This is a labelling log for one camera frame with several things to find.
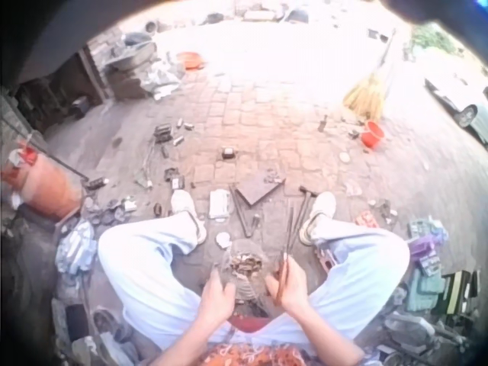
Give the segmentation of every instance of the shoe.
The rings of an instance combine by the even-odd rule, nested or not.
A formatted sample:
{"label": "shoe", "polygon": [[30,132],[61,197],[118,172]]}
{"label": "shoe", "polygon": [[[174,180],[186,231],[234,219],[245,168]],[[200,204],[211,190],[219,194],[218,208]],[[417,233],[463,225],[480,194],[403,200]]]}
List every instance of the shoe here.
{"label": "shoe", "polygon": [[310,233],[320,221],[331,220],[334,217],[336,206],[336,197],[332,192],[323,192],[317,196],[308,220],[300,228],[300,241],[304,245],[311,246],[313,244]]}
{"label": "shoe", "polygon": [[205,229],[204,222],[198,219],[195,203],[187,191],[177,189],[173,192],[171,196],[171,210],[174,215],[184,211],[188,212],[197,226],[197,243],[201,244],[205,241],[207,238],[207,229]]}

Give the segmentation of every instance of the box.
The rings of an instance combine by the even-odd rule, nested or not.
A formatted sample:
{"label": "box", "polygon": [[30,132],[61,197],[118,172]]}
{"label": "box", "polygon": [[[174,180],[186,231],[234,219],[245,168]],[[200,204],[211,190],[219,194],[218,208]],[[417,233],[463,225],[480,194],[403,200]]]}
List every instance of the box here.
{"label": "box", "polygon": [[437,305],[432,314],[461,314],[464,313],[467,298],[470,296],[471,273],[458,271],[442,276],[445,279],[445,289],[439,294]]}

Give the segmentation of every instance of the knee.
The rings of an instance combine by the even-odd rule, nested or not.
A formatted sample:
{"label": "knee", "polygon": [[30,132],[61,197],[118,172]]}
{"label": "knee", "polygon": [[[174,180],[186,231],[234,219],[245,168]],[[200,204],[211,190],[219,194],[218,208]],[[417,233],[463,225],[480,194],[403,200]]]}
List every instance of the knee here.
{"label": "knee", "polygon": [[107,271],[109,264],[112,261],[117,260],[117,252],[120,251],[120,234],[117,226],[111,227],[103,234],[101,234],[98,240],[98,258],[100,259],[101,266]]}
{"label": "knee", "polygon": [[385,240],[381,246],[384,260],[394,271],[403,274],[406,272],[410,263],[410,250],[405,240],[398,235],[385,230]]}

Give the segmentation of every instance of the wire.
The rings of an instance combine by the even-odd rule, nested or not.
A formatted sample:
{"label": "wire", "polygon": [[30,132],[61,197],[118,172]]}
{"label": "wire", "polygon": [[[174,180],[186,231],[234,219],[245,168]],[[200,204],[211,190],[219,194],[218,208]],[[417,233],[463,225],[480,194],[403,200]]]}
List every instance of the wire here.
{"label": "wire", "polygon": [[[15,127],[14,125],[10,124],[6,119],[2,118],[2,121],[5,122],[7,124],[7,126],[9,126],[13,131],[15,131],[16,133],[18,133],[20,136],[22,136],[23,138],[26,139],[26,141],[28,141],[28,137],[25,136],[20,130],[17,129],[17,127]],[[52,156],[50,155],[45,149],[43,149],[42,147],[40,147],[39,145],[37,145],[35,142],[33,142],[32,140],[31,141],[28,141],[29,144],[31,144],[33,147],[35,147],[36,149],[38,149],[39,151],[41,151],[43,154],[45,154],[46,156],[48,156],[49,158],[51,158],[52,160],[54,160],[55,162],[59,163],[60,165],[64,166],[66,169],[68,169],[69,171],[75,173],[77,176],[83,178],[83,180],[85,181],[89,181],[88,177],[80,172],[78,172],[76,169],[72,168],[71,166],[69,166],[68,164],[66,164],[64,161],[56,158],[55,156]]]}

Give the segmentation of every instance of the purple object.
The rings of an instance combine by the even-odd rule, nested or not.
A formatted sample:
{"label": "purple object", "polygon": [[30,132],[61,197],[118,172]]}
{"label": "purple object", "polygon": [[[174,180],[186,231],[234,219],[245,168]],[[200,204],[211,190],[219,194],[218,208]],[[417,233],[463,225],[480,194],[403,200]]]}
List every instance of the purple object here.
{"label": "purple object", "polygon": [[419,259],[428,255],[436,246],[441,245],[441,240],[437,236],[428,234],[409,241],[410,256]]}

